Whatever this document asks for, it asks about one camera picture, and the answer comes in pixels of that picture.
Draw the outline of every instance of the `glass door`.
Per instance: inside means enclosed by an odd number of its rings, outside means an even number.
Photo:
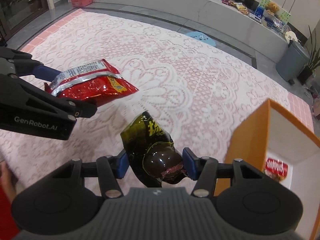
[[[47,9],[46,0],[0,0],[0,34],[8,40]]]

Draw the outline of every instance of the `red snack bag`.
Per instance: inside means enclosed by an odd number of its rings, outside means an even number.
[[[284,180],[288,175],[288,165],[282,161],[268,158],[264,173],[276,181]]]
[[[138,91],[105,59],[61,72],[44,90],[58,98],[67,97],[102,106]]]

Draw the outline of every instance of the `black snack package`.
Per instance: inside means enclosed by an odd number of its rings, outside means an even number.
[[[161,187],[162,181],[177,184],[186,177],[170,134],[147,111],[122,131],[121,138],[130,166],[145,186]]]

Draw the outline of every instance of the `gray trash can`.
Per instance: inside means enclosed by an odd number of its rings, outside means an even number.
[[[303,65],[309,61],[308,52],[296,41],[290,41],[288,49],[276,65],[280,76],[289,81],[298,76]]]

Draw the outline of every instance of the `pink storage box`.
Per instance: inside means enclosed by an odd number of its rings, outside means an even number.
[[[92,0],[71,0],[73,7],[84,7],[92,3]]]

